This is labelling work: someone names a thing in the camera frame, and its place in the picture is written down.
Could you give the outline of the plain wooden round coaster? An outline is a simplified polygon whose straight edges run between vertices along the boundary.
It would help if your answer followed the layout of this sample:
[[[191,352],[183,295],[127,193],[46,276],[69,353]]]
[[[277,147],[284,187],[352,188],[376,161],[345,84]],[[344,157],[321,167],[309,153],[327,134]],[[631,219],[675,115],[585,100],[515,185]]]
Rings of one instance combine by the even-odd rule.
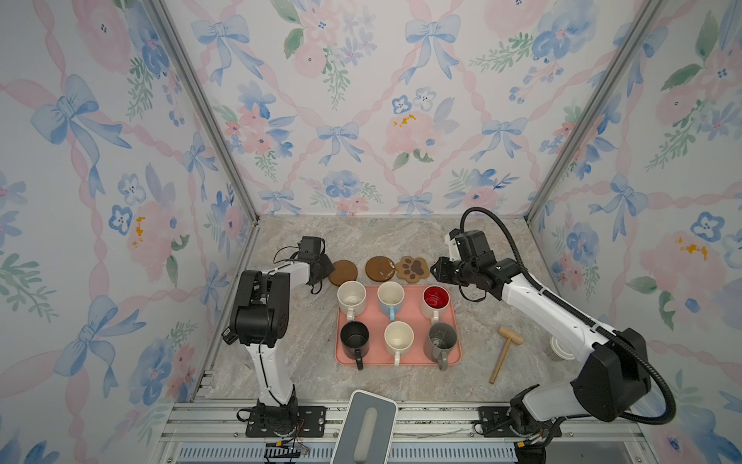
[[[330,273],[328,280],[334,286],[342,286],[345,282],[357,280],[359,271],[357,266],[349,260],[338,260],[334,262],[334,270]]]

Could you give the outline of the dark brown round coaster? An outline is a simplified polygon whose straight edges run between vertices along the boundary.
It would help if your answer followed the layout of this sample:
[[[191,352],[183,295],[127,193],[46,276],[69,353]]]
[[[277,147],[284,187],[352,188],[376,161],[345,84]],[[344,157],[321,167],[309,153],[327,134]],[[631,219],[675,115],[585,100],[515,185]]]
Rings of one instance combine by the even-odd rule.
[[[374,282],[386,282],[396,274],[396,266],[393,260],[386,256],[374,256],[366,262],[365,274]]]

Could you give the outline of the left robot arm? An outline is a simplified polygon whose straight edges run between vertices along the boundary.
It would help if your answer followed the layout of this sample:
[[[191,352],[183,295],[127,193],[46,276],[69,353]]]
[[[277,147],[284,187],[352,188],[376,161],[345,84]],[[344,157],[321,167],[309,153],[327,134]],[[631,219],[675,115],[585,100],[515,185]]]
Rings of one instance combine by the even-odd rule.
[[[247,425],[249,438],[320,438],[325,433],[325,406],[301,406],[291,380],[280,340],[290,321],[292,291],[322,283],[334,271],[332,261],[288,260],[269,271],[242,272],[223,341],[239,343],[252,361],[259,398],[243,408],[237,419]]]

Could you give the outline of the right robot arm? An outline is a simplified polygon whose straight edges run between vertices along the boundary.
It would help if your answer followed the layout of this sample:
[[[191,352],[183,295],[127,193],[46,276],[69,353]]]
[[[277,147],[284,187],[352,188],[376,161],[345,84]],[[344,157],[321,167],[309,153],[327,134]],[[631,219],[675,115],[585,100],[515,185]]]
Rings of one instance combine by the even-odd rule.
[[[452,261],[440,257],[431,274],[440,283],[470,285],[519,309],[581,364],[577,377],[534,386],[510,400],[508,421],[526,435],[560,418],[589,416],[613,421],[651,391],[643,338],[633,330],[615,332],[560,299],[514,260]]]

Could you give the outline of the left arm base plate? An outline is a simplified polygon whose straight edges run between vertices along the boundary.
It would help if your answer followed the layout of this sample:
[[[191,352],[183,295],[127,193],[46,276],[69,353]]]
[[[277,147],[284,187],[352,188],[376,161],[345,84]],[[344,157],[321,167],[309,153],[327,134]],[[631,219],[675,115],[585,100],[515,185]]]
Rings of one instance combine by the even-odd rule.
[[[327,411],[324,406],[299,406],[296,410],[255,406],[240,410],[237,417],[245,424],[248,438],[322,438]]]

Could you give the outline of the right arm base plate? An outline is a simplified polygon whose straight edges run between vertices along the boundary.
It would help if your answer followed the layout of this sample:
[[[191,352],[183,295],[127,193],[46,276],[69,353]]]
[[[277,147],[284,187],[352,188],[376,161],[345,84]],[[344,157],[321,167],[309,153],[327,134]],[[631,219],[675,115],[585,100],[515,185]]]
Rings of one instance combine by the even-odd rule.
[[[518,437],[518,433],[513,428],[514,421],[509,413],[509,406],[478,407],[478,419],[473,423],[473,431],[485,438]]]

